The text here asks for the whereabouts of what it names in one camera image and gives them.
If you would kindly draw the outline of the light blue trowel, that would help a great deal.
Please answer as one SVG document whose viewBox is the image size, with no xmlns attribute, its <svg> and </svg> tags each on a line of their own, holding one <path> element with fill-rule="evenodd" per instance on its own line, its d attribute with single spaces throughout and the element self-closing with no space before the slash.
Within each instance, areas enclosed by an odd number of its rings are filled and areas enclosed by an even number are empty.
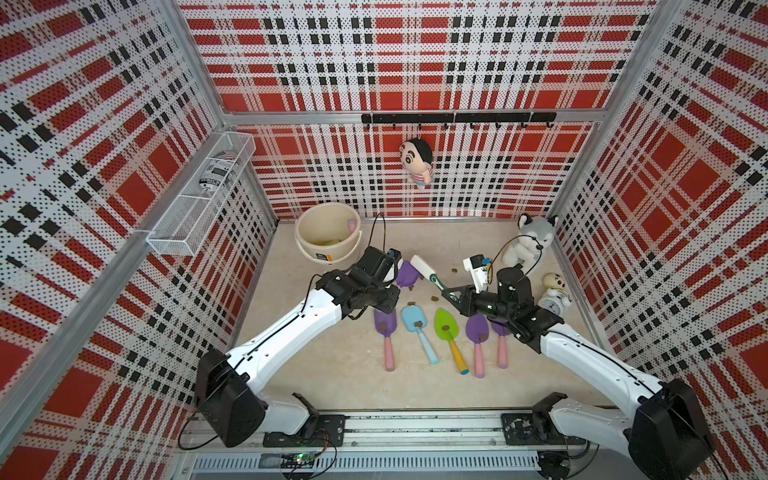
<svg viewBox="0 0 768 480">
<path fill-rule="evenodd" d="M 429 362 L 432 365 L 438 364 L 439 358 L 424 332 L 427 326 L 427 318 L 423 309 L 417 305 L 407 305 L 401 311 L 401 318 L 406 329 L 417 334 Z"/>
</svg>

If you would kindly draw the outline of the green white scrub brush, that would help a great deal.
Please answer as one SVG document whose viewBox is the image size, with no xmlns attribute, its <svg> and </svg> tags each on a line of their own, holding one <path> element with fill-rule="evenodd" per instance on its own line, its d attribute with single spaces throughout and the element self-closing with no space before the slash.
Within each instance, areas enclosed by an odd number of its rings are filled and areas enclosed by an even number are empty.
<svg viewBox="0 0 768 480">
<path fill-rule="evenodd" d="M 439 279 L 436 271 L 419 255 L 414 254 L 410 260 L 410 264 L 422 277 L 434 284 L 439 290 L 444 291 L 446 289 L 446 286 Z"/>
</svg>

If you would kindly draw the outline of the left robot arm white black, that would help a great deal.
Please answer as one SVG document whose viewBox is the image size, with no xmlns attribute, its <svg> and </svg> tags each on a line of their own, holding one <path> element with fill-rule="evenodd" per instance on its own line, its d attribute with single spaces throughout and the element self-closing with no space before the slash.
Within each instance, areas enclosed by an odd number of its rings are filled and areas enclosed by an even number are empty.
<svg viewBox="0 0 768 480">
<path fill-rule="evenodd" d="M 196 410 L 226 447 L 256 433 L 283 434 L 304 444 L 318 437 L 314 406 L 298 393 L 281 396 L 265 388 L 289 359 L 341 320 L 357 319 L 368 308 L 393 312 L 401 260 L 396 249 L 369 246 L 352 266 L 313 276 L 304 299 L 264 332 L 227 353 L 211 349 L 199 360 Z"/>
</svg>

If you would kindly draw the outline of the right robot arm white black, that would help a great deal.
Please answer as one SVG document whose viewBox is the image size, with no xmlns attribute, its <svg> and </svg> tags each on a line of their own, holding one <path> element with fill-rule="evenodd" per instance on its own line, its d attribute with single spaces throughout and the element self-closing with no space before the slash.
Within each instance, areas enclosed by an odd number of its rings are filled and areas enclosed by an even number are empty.
<svg viewBox="0 0 768 480">
<path fill-rule="evenodd" d="M 715 452 L 694 390 L 680 379 L 662 381 L 586 340 L 557 314 L 537 305 L 519 268 L 503 268 L 496 289 L 442 287 L 461 315 L 483 314 L 536 353 L 554 360 L 614 404 L 605 409 L 557 392 L 539 406 L 564 436 L 575 436 L 630 458 L 650 479 L 686 479 Z"/>
</svg>

